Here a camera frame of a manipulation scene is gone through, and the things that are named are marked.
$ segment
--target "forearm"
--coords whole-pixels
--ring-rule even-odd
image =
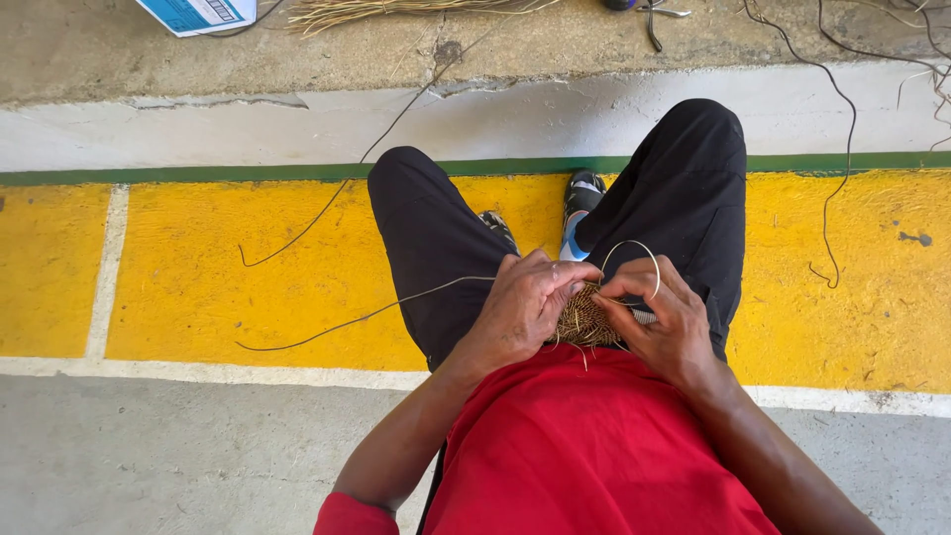
[[[688,395],[724,466],[785,535],[881,534],[716,363]]]
[[[453,354],[357,446],[335,492],[395,513],[419,483],[481,374]]]

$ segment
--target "barcode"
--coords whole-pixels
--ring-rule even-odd
[[[208,6],[210,6],[216,13],[218,13],[218,16],[222,17],[222,20],[224,22],[235,20],[234,15],[231,14],[231,11],[228,10],[228,8],[224,5],[222,0],[204,0],[204,1],[207,2]]]

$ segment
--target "green painted line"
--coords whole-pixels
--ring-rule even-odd
[[[506,158],[438,162],[453,176],[539,174],[593,168],[598,172],[620,172],[629,156],[571,158]],[[323,166],[258,166],[207,168],[140,168],[66,171],[23,171],[0,173],[0,186],[70,185],[86,183],[141,184],[145,182],[257,182],[263,180],[323,180],[366,178],[373,164],[333,164]],[[951,168],[951,151],[946,152],[865,152],[852,154],[852,169]],[[749,156],[747,170],[796,171],[803,174],[841,175],[844,154],[790,154]]]

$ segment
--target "pliers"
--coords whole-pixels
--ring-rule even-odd
[[[663,50],[664,47],[661,46],[660,41],[657,40],[657,36],[654,35],[653,15],[657,13],[659,15],[667,15],[668,17],[680,19],[692,13],[692,11],[677,11],[677,10],[667,10],[665,8],[657,8],[657,6],[663,3],[664,3],[664,0],[657,0],[656,2],[651,2],[651,0],[648,0],[648,4],[646,6],[637,6],[636,8],[634,8],[635,11],[646,12],[648,14],[648,36],[650,37],[650,41],[654,45],[654,49],[657,50],[658,52]]]

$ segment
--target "white painted wall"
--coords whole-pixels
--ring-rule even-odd
[[[920,66],[832,67],[859,109],[853,151],[919,151],[948,135]],[[658,119],[691,97],[743,123],[750,154],[839,153],[851,113],[820,69],[698,69],[574,81],[470,84],[413,105],[370,154],[415,145],[436,160],[631,154]],[[0,171],[276,166],[358,161],[416,89],[129,99],[0,110]]]

